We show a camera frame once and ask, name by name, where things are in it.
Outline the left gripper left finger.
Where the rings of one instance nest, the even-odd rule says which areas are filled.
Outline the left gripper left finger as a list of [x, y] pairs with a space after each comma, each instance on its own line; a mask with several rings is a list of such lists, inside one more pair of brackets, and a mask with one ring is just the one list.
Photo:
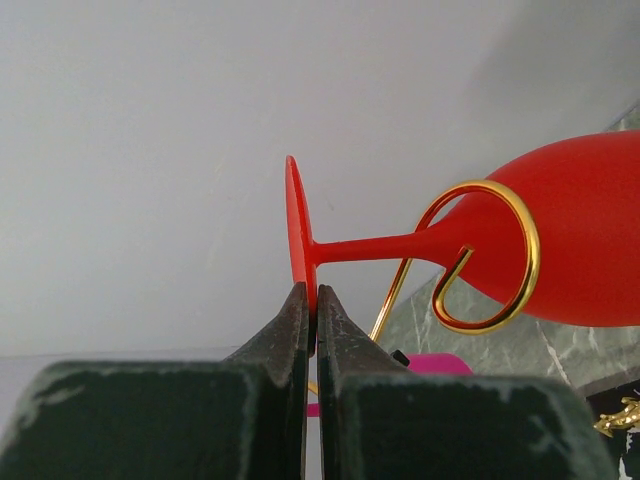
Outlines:
[[64, 361], [41, 370], [1, 439], [5, 479], [301, 479], [309, 304], [220, 361]]

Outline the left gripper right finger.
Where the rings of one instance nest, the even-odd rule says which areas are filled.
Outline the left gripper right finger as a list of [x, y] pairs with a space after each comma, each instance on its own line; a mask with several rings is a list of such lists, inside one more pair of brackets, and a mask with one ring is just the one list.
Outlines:
[[369, 339], [334, 290], [317, 300], [327, 479], [612, 479], [570, 388], [536, 377], [419, 375]]

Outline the pink plastic wine glass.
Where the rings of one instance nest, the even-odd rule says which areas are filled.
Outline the pink plastic wine glass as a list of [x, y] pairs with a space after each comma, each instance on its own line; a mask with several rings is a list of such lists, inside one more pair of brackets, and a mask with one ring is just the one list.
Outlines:
[[341, 374], [417, 374], [417, 375], [471, 375], [471, 368], [451, 353], [400, 354], [400, 360], [382, 352], [362, 359], [346, 359], [338, 365]]

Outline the red plastic wine glass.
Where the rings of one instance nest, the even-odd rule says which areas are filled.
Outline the red plastic wine glass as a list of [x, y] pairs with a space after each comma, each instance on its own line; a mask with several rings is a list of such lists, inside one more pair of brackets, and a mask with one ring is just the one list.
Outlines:
[[285, 167], [293, 278], [317, 313], [326, 263], [425, 260], [448, 329], [480, 334], [520, 313], [581, 327], [639, 323], [639, 135], [591, 134], [538, 148], [439, 195], [405, 235], [319, 243], [301, 176]]

